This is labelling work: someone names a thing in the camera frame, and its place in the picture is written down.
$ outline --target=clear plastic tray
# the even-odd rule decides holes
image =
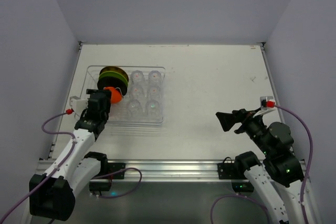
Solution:
[[[80,98],[86,99],[87,89],[97,89],[99,72],[105,66],[89,66],[86,72]],[[111,105],[108,123],[125,126],[159,126],[163,122],[163,86],[165,77],[164,67],[131,67],[117,66],[129,76],[127,94],[122,101]]]

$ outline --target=red connector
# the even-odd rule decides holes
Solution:
[[[275,105],[275,102],[273,102],[273,101],[267,101],[266,102],[266,107],[268,107],[268,108],[274,108],[274,105]]]
[[[71,115],[73,113],[73,110],[72,109],[68,109],[65,111],[65,113],[67,113],[68,115]]]

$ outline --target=white panel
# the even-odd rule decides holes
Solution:
[[[90,65],[166,68],[162,126],[107,126],[91,151],[110,159],[224,159],[246,151],[264,156],[246,134],[224,133],[215,115],[256,109],[260,96],[272,95],[260,47],[84,45],[69,96],[80,96]],[[279,121],[277,112],[265,116],[266,124],[273,121]],[[64,117],[61,130],[72,131],[75,122]],[[53,158],[68,141],[57,138]]]
[[[90,43],[252,44],[266,41],[290,0],[57,0]]]
[[[336,141],[336,1],[292,0],[267,42],[280,102],[296,111],[314,139],[311,182],[323,223],[334,223]],[[290,115],[299,157],[308,158],[307,134]]]
[[[0,12],[2,217],[48,153],[51,137],[41,124],[64,108],[78,44],[56,0],[1,0]],[[5,223],[19,223],[23,207]]]

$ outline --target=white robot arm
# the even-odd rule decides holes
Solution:
[[[314,205],[311,189],[306,190],[304,201],[300,201],[304,175],[300,162],[291,151],[294,141],[290,128],[280,122],[266,127],[262,116],[274,110],[269,108],[269,104],[273,107],[275,102],[273,97],[261,97],[260,103],[261,107],[254,111],[241,109],[232,113],[216,113],[225,132],[234,124],[241,123],[235,133],[246,133],[265,154],[263,165],[253,152],[236,156],[235,170],[244,174],[254,186],[273,223],[320,224],[321,217]]]
[[[71,106],[76,109],[76,113],[81,114],[73,132],[75,138],[69,141],[43,175],[35,174],[29,182],[29,190],[36,191],[29,198],[32,215],[67,220],[75,206],[76,197],[85,185],[96,175],[107,173],[106,155],[86,153],[108,120],[111,92],[88,90],[87,93],[90,94],[88,100],[81,100]]]

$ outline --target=white wall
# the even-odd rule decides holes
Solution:
[[[28,192],[51,138],[42,122],[64,109],[78,44],[56,0],[0,0],[0,216]],[[23,206],[6,223],[19,223]]]
[[[266,41],[290,0],[57,0],[90,43],[251,44]]]
[[[283,106],[306,121],[314,139],[311,182],[324,219],[336,218],[336,0],[291,0],[266,54]],[[295,151],[308,158],[307,134],[285,114]]]

